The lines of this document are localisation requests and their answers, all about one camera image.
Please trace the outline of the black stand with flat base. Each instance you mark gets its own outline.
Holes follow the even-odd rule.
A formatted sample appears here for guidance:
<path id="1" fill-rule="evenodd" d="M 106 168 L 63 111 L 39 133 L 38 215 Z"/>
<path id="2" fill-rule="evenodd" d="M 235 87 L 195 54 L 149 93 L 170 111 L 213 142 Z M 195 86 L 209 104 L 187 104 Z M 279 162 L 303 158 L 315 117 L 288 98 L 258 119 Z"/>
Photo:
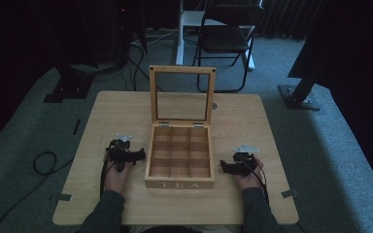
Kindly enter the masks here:
<path id="1" fill-rule="evenodd" d="M 68 62 L 55 65 L 60 76 L 52 93 L 46 95 L 45 103 L 61 103 L 64 99 L 86 99 L 94 77 L 77 73 Z"/>

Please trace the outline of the black folding chair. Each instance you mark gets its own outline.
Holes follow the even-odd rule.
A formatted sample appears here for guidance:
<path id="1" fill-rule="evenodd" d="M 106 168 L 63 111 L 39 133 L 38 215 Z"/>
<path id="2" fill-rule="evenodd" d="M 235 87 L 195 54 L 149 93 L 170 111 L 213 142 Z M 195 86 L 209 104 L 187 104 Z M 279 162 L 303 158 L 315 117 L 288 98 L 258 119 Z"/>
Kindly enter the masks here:
<path id="1" fill-rule="evenodd" d="M 263 0 L 251 0 L 252 3 L 254 2 L 256 5 L 262 6 Z M 185 35 L 187 32 L 184 30 L 185 27 L 197 27 L 201 23 L 201 19 L 204 15 L 204 10 L 199 10 L 198 7 L 195 7 L 194 10 L 185 10 L 184 9 L 184 2 L 185 0 L 179 0 L 179 25 L 178 25 L 178 46 L 177 46 L 177 53 L 175 63 L 176 65 L 184 65 L 184 53 L 185 53 Z M 255 68 L 254 60 L 252 56 L 247 51 L 245 53 L 245 60 L 249 61 L 249 70 L 252 71 Z"/>
<path id="2" fill-rule="evenodd" d="M 234 53 L 235 65 L 241 55 L 252 55 L 254 32 L 262 24 L 264 9 L 255 4 L 222 4 L 205 11 L 200 24 L 192 65 L 215 59 L 217 53 Z"/>

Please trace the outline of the person's right hand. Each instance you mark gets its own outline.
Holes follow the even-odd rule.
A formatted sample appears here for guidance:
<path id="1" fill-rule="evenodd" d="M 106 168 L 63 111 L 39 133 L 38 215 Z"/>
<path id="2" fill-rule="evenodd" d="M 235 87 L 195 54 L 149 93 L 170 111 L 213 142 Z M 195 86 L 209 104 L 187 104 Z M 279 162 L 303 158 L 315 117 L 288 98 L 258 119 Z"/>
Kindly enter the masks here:
<path id="1" fill-rule="evenodd" d="M 242 177 L 239 175 L 232 176 L 240 190 L 252 187 L 262 188 L 261 168 L 263 167 L 263 164 L 257 158 L 254 161 L 256 162 L 256 168 L 251 174 L 248 174 L 247 177 Z"/>

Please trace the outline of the person's left hand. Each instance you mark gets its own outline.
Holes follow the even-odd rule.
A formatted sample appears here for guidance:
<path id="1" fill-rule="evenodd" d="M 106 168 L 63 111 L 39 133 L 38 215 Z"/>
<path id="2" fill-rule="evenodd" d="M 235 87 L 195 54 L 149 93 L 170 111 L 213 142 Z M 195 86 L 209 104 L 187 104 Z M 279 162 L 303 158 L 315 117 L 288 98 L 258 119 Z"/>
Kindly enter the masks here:
<path id="1" fill-rule="evenodd" d="M 123 170 L 119 172 L 117 165 L 113 161 L 108 161 L 104 178 L 104 189 L 122 193 L 131 168 L 132 163 L 126 162 Z"/>

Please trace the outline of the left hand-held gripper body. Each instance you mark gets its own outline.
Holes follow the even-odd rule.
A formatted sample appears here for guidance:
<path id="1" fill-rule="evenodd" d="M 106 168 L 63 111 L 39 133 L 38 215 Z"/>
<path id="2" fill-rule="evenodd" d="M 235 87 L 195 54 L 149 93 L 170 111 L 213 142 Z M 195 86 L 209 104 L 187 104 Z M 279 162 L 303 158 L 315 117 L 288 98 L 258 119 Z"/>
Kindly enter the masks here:
<path id="1" fill-rule="evenodd" d="M 107 159 L 117 165 L 121 173 L 128 162 L 136 163 L 135 155 L 129 150 L 131 135 L 118 134 L 107 147 Z"/>

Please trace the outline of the wooden tea box with glass lid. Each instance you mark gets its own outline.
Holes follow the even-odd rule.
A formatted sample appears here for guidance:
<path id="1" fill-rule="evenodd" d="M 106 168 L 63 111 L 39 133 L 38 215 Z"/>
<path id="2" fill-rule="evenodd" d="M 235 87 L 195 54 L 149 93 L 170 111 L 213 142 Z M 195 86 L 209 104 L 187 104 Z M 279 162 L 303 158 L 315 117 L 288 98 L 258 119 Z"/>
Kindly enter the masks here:
<path id="1" fill-rule="evenodd" d="M 217 71 L 212 67 L 150 67 L 152 130 L 148 188 L 211 189 L 215 183 L 211 120 Z M 161 78 L 204 77 L 203 93 L 160 92 Z"/>

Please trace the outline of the black slanted metal stand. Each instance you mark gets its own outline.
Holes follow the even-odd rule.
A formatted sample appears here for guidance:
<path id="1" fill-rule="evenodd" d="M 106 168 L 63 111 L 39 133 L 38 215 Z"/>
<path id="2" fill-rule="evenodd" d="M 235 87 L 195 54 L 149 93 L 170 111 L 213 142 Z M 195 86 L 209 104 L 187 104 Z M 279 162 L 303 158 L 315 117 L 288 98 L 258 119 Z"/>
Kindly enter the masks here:
<path id="1" fill-rule="evenodd" d="M 321 62 L 318 38 L 312 34 L 305 41 L 288 73 L 289 78 L 299 78 L 300 82 L 297 85 L 280 84 L 278 86 L 288 109 L 312 111 L 320 109 L 311 91 L 319 78 Z"/>

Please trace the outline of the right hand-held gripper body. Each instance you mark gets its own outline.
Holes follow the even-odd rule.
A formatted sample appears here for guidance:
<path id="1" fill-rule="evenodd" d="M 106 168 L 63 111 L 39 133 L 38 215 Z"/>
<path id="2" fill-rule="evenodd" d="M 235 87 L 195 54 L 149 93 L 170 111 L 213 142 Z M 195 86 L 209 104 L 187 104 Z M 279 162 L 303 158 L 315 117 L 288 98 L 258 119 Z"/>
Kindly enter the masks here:
<path id="1" fill-rule="evenodd" d="M 234 171 L 233 175 L 247 177 L 257 166 L 254 153 L 259 152 L 259 148 L 243 144 L 233 149 Z"/>

